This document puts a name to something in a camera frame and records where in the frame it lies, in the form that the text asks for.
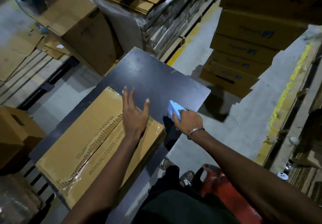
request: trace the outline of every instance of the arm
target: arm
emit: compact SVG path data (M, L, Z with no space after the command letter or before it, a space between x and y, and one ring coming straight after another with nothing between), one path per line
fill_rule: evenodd
M134 90L123 92L123 126L125 136L98 177L71 209L62 224L105 223L116 194L123 182L127 167L143 135L149 119L147 99L143 112L135 107Z
M203 127L202 118L196 112L182 111L180 114L181 120L174 114L174 121L175 126L184 134ZM220 143L203 130L193 132L190 137L213 157L232 185L264 220L273 223L321 223L320 207L288 182Z

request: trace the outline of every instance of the bracelet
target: bracelet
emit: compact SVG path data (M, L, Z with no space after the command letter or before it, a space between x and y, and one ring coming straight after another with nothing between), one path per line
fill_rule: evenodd
M190 135L191 135L193 132L197 131L197 130L204 130L204 131L205 131L205 129L204 129L203 127L202 127L202 128L195 128L195 129L192 129L192 131L191 131L191 132L189 132L189 134L187 135L187 138L188 138L189 140L191 140Z

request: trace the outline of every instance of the table top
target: table top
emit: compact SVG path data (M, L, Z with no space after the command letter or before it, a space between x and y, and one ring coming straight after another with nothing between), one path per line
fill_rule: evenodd
M210 93L210 89L159 61L151 54L133 48L34 148L29 155L31 160L36 163L106 87L110 86L122 94L125 85L129 89L135 87L134 102L140 109L143 109L144 101L147 98L150 99L150 116L161 124L164 124L170 100L184 108L197 111ZM121 203L110 213L109 220L112 223L118 223L124 216L167 152L168 150L162 144Z

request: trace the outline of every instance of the black pants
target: black pants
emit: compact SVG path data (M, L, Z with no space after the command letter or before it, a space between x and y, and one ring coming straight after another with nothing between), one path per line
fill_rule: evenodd
M195 192L191 186L181 186L179 179L180 169L176 165L171 165L166 169L166 173L162 178L159 178L158 181L153 185L149 191L149 195L146 200L141 205L140 209L145 206L148 202L155 199L160 194L168 190L178 190L185 194L188 194L192 198L200 199L201 195Z

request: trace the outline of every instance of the hand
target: hand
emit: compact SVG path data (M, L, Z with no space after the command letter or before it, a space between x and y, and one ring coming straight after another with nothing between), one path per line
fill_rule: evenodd
M172 117L175 122L175 127L185 135L188 135L195 128L203 128L201 116L192 110L180 110L180 120L175 113L172 114Z
M144 109L141 111L134 105L134 92L135 89L132 89L130 94L128 94L126 86L123 90L123 126L125 136L139 140L142 137L147 127L147 121L149 120L150 100L145 100Z

